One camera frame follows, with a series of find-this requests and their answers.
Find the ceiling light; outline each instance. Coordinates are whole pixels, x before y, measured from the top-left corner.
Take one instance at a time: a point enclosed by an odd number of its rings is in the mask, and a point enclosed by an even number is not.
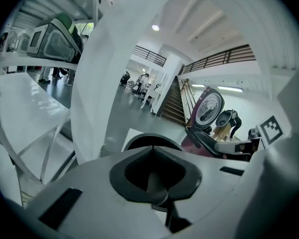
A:
[[[151,26],[152,27],[152,29],[154,30],[154,31],[159,31],[159,26],[158,25],[153,25],[153,26]]]
[[[205,88],[203,84],[192,84],[193,87]]]
[[[232,87],[222,87],[218,86],[220,90],[230,90],[230,91],[236,91],[236,92],[243,92],[243,89],[241,88],[232,88]]]

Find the window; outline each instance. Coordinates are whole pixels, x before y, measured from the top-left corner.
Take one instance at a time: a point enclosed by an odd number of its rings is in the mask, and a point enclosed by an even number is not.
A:
[[[94,23],[87,23],[85,28],[82,30],[81,34],[82,35],[90,35],[92,30],[94,28]]]
[[[34,34],[30,47],[36,47],[36,45],[38,44],[40,34],[41,34],[41,31]]]

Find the wooden stairs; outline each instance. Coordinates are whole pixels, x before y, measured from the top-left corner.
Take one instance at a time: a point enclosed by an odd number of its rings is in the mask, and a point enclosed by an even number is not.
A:
[[[170,86],[164,101],[165,105],[162,106],[163,109],[160,116],[185,127],[185,115],[177,77],[175,77]]]

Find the dial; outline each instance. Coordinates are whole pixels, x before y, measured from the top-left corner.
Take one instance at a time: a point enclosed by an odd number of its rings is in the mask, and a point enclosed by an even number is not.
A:
[[[208,95],[199,105],[196,121],[200,125],[211,123],[221,109],[221,97],[217,93]]]

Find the metal railing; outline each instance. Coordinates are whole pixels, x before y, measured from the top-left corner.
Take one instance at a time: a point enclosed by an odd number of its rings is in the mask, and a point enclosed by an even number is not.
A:
[[[193,91],[191,90],[191,87],[189,85],[189,80],[186,79],[186,80],[181,80],[181,83],[183,84],[180,92],[182,93],[182,91],[185,92],[185,97],[186,97],[186,104],[185,106],[188,107],[188,111],[189,111],[189,116],[191,116],[191,113],[193,112],[194,110],[194,107],[196,105],[196,100],[195,100],[195,97],[194,97],[194,94],[193,94]],[[191,119],[189,117],[188,121],[186,122],[186,126],[190,126],[191,124]]]
[[[147,60],[152,61],[153,63],[163,67],[166,61],[166,58],[164,58],[161,55],[158,55],[150,50],[144,49],[139,46],[135,46],[133,52],[134,55],[137,55],[139,57],[145,58]]]
[[[207,58],[184,66],[179,75],[201,70],[207,67],[256,60],[256,57],[248,44],[219,52]]]

